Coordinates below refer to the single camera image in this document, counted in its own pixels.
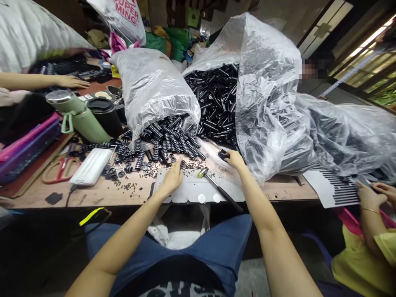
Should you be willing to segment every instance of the person's lap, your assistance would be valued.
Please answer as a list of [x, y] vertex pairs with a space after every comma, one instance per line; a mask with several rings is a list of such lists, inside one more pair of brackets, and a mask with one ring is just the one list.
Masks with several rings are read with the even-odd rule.
[[[85, 232], [97, 224], [87, 225]], [[173, 256], [187, 254], [204, 262], [221, 280], [226, 294], [233, 296], [238, 270], [252, 226], [250, 215], [243, 214], [224, 221], [198, 238], [191, 246], [182, 250], [169, 250], [148, 236], [144, 236], [135, 253], [125, 264], [114, 282], [112, 294], [116, 294], [128, 282], [145, 272], [155, 263]], [[106, 241], [120, 228], [119, 225], [103, 224], [87, 236], [90, 259]]]

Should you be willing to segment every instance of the red scissors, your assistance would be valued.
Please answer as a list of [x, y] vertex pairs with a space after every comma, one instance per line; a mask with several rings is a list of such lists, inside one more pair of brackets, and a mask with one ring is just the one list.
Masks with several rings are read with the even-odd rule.
[[[77, 163], [78, 166], [80, 166], [79, 160], [69, 156], [69, 153], [72, 150], [74, 150], [74, 147], [75, 147], [75, 144], [71, 144], [69, 146], [69, 149], [67, 150], [67, 154], [66, 154], [65, 158], [59, 159], [56, 162], [54, 162], [53, 164], [51, 164], [50, 166], [48, 166], [48, 168], [44, 171], [44, 173], [42, 175], [42, 181], [44, 184], [56, 184], [59, 182], [68, 181], [69, 179], [72, 178], [74, 173], [69, 175], [71, 166], [73, 165], [73, 163]], [[51, 179], [48, 175], [49, 175], [50, 171], [57, 166], [59, 166], [57, 176], [55, 178]]]

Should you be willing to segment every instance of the purple basket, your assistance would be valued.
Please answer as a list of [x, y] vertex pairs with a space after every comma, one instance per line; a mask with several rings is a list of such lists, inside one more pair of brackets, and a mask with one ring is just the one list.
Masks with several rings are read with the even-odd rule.
[[55, 121], [12, 158], [0, 162], [0, 185], [16, 180], [60, 134], [61, 126]]

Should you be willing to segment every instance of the workbench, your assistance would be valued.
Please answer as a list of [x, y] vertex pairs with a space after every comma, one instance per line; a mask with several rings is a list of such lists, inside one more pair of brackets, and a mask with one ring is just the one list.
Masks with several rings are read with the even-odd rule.
[[[80, 94], [91, 94], [103, 90], [107, 85], [120, 86], [120, 80], [111, 80], [102, 85], [94, 82], [90, 88], [81, 90]], [[189, 162], [185, 155], [175, 154], [175, 157], [183, 157]], [[206, 161], [203, 161], [202, 167], [204, 166], [208, 166], [211, 172], [227, 178], [227, 173], [212, 159], [208, 158]], [[122, 177], [119, 181], [115, 182], [106, 180], [101, 176], [95, 185], [78, 188], [73, 192], [70, 196], [68, 207], [142, 205], [152, 195], [156, 173], [163, 167], [165, 165], [154, 163], [151, 173], [148, 175], [145, 175], [143, 170], [132, 172], [127, 174], [128, 179]], [[276, 175], [264, 183], [263, 191], [270, 201], [318, 201], [318, 195], [306, 182], [305, 178], [302, 175], [299, 178], [304, 185], [300, 186], [294, 177]], [[67, 181], [57, 184], [44, 184], [41, 176], [39, 176], [22, 196], [13, 200], [2, 201], [2, 205], [11, 209], [65, 208], [70, 187], [71, 184]], [[52, 193], [63, 195], [63, 198], [54, 205], [46, 201], [46, 198]]]

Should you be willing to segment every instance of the hammer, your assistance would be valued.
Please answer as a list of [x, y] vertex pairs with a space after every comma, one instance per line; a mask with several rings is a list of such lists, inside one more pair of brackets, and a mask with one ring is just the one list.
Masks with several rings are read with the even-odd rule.
[[204, 169], [202, 169], [200, 172], [198, 172], [198, 177], [199, 178], [206, 177], [212, 183], [212, 185], [214, 185], [219, 190], [219, 192], [224, 196], [224, 198], [226, 198], [227, 201], [230, 202], [236, 208], [236, 210], [238, 212], [243, 212], [242, 207], [239, 206], [238, 203], [235, 202], [234, 199], [231, 198], [231, 196], [225, 190], [223, 190], [222, 187], [220, 187], [218, 184], [216, 184], [215, 181], [213, 179], [211, 179], [209, 175], [206, 174], [208, 172], [208, 170], [209, 170], [208, 167], [205, 167]]

